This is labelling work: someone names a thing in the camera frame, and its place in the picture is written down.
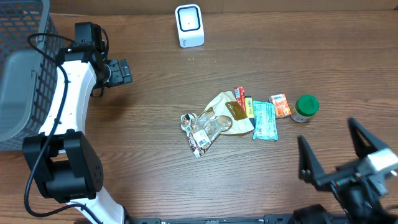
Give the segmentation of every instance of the plastic bin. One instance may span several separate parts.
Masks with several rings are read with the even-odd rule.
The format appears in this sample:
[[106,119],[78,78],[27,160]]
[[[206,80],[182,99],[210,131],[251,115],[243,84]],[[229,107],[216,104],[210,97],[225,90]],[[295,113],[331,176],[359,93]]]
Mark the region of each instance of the plastic bin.
[[[37,32],[58,33],[49,0],[0,1],[0,151],[21,150],[50,109],[57,69],[27,43]],[[51,57],[64,47],[56,37],[38,37],[36,44]]]

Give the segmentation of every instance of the orange packet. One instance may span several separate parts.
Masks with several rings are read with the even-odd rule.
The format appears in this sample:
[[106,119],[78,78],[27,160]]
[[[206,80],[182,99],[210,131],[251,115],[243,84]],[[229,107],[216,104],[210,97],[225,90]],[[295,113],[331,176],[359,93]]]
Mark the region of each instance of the orange packet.
[[269,102],[272,103],[276,108],[276,118],[284,118],[292,114],[284,94],[271,96],[269,98]]

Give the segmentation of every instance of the jar with green lid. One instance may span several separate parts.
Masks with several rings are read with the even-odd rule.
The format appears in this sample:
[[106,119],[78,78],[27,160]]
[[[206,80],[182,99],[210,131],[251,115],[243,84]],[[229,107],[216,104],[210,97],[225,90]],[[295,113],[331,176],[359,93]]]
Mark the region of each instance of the jar with green lid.
[[301,96],[292,111],[292,119],[299,123],[308,121],[319,110],[319,101],[313,95]]

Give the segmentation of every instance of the wooden table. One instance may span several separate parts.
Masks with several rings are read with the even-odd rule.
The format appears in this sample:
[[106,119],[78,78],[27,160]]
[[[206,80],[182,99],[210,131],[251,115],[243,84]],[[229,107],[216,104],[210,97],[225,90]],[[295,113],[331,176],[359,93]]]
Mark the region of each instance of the wooden table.
[[[104,27],[111,58],[126,58],[134,83],[92,98],[86,135],[113,199],[133,217],[250,217],[314,203],[342,213],[332,194],[297,177],[303,134],[327,172],[356,159],[346,120],[357,118],[398,153],[398,13],[283,12],[203,15],[204,46],[181,49],[174,15],[52,16],[73,38],[74,23]],[[279,140],[220,136],[195,158],[180,116],[201,113],[221,91],[243,85],[255,100],[285,93],[290,106],[310,93],[310,123],[278,119]],[[0,223],[72,223],[76,210],[34,219],[24,210],[29,169],[21,152],[0,153]],[[385,206],[397,203],[397,179]],[[30,203],[59,207],[33,186]]]

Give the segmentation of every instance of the light blue package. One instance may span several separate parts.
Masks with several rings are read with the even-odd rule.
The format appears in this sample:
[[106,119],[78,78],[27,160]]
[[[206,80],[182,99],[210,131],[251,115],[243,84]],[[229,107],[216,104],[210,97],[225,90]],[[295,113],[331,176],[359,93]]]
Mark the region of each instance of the light blue package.
[[253,139],[278,140],[276,131],[276,109],[272,103],[253,101],[254,105],[254,128]]

